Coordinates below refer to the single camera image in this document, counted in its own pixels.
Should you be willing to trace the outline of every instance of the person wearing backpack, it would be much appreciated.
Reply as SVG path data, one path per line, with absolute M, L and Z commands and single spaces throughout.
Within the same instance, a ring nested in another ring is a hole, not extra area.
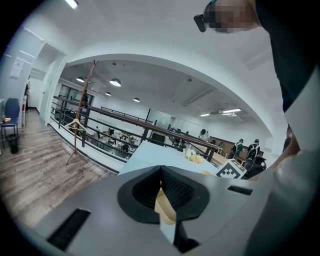
M 246 161 L 244 163 L 244 168 L 249 171 L 252 167 L 253 160 L 260 154 L 259 140 L 255 139 L 248 148 L 248 154 L 246 155 Z
M 228 159 L 239 157 L 240 152 L 244 148 L 243 143 L 244 143 L 244 140 L 241 138 L 241 139 L 239 139 L 239 141 L 236 144 L 233 145 L 233 147 L 231 148 L 231 152 L 230 152 Z

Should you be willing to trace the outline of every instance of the wooden coat rack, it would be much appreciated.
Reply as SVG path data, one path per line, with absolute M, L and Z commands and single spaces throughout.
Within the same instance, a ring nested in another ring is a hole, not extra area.
M 73 129 L 74 129 L 74 149 L 73 149 L 73 152 L 72 152 L 72 154 L 70 155 L 68 161 L 66 162 L 66 165 L 69 163 L 69 160 L 71 159 L 71 157 L 72 157 L 73 155 L 76 155 L 76 154 L 77 154 L 77 133 L 78 133 L 78 130 L 82 130 L 82 131 L 85 131 L 85 130 L 86 130 L 86 128 L 85 128 L 82 124 L 80 124 L 80 122 L 79 122 L 80 110 L 81 110 L 81 108 L 82 108 L 82 101 L 83 101 L 83 99 L 84 99 L 85 93 L 87 92 L 88 84 L 91 83 L 91 82 L 89 82 L 89 81 L 90 81 L 90 78 L 92 77 L 92 75 L 93 75 L 93 73 L 94 73 L 94 70 L 95 70 L 98 62 L 99 62 L 99 61 L 97 61 L 97 62 L 96 62 L 95 60 L 93 61 L 93 66 L 92 66 L 92 68 L 91 68 L 91 70 L 90 70 L 89 76 L 88 76 L 87 79 L 85 80 L 84 87 L 83 87 L 82 94 L 81 94 L 81 98 L 80 98 L 79 105 L 78 105 L 78 110 L 77 110 L 77 112 L 76 112 L 76 114 L 75 114 L 75 119 L 74 119 L 71 123 L 68 123 L 68 124 L 66 125 L 66 126 L 68 127 L 68 126 L 70 126 L 70 125 L 73 124 Z

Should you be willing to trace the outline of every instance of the wooden floor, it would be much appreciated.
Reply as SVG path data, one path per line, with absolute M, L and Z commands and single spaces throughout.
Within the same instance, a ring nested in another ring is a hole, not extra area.
M 40 122 L 36 110 L 25 119 L 19 152 L 11 154 L 7 145 L 1 149 L 0 193 L 12 217 L 31 227 L 75 192 L 116 174 L 79 153 L 65 165 L 71 146 Z

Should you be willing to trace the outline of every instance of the black rectangular slot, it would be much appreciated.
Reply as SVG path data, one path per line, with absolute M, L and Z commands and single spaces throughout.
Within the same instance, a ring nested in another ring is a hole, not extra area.
M 64 251 L 89 217 L 87 210 L 76 209 L 48 238 L 48 242 Z
M 236 193 L 240 193 L 246 196 L 250 196 L 252 193 L 252 189 L 248 189 L 248 188 L 244 188 L 244 187 L 239 187 L 239 186 L 230 186 L 227 188 L 230 191 L 236 192 Z

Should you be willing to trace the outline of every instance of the wooden hanger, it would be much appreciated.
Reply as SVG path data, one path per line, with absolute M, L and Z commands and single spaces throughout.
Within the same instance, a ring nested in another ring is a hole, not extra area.
M 83 129 L 79 129 L 79 128 L 74 128 L 74 127 L 71 127 L 71 128 L 73 128 L 73 129 L 75 129 L 75 130 L 79 130 L 79 131 L 86 131 L 87 129 L 86 129 L 86 127 L 84 127 L 80 122 L 79 122 L 79 119 L 78 118 L 75 118 L 75 119 L 73 119 L 73 121 L 72 122 L 70 122 L 70 123 L 68 123 L 68 124 L 66 124 L 65 126 L 64 126 L 64 128 L 69 128 L 69 126 L 70 125 L 73 125 L 74 123 L 77 123 L 79 126 L 81 126 Z

